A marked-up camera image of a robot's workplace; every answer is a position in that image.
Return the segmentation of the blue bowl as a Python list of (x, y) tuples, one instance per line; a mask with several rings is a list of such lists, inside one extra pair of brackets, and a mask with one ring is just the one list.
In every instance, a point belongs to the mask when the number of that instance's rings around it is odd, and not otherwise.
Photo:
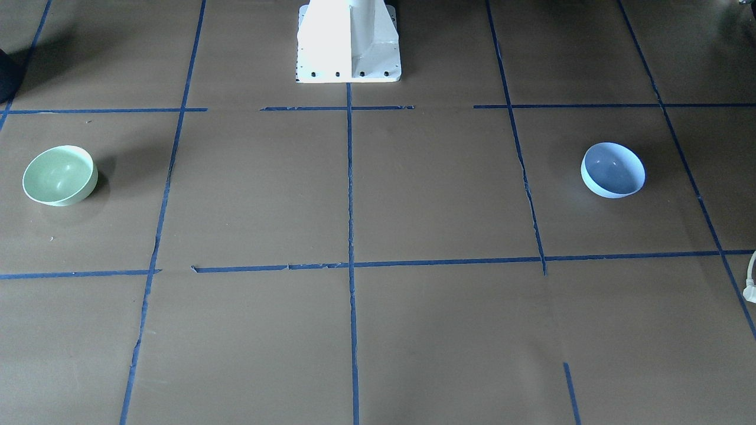
[(581, 178), (594, 194), (609, 199), (628, 197), (646, 183), (646, 168), (631, 149), (614, 142), (591, 146), (581, 161)]

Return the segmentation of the green bowl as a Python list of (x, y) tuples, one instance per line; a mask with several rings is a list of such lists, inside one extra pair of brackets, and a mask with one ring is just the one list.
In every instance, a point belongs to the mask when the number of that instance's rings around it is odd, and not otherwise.
[(86, 150), (74, 145), (50, 148), (38, 154), (22, 175), (29, 199), (53, 207), (84, 201), (98, 183), (98, 168)]

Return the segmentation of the white power plug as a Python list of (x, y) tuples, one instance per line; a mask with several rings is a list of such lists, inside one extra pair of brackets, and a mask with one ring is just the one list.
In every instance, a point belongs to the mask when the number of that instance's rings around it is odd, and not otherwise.
[(755, 280), (754, 280), (755, 259), (756, 259), (756, 252), (753, 251), (753, 253), (751, 253), (751, 257), (748, 261), (748, 266), (746, 268), (745, 284), (742, 291), (743, 299), (745, 299), (746, 302), (751, 302), (753, 304), (756, 304)]

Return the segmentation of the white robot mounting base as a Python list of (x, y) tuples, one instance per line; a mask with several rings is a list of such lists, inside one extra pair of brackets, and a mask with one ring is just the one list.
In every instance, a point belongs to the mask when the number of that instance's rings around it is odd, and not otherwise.
[(394, 83), (402, 77), (399, 27), (384, 1), (311, 1), (299, 8), (295, 81)]

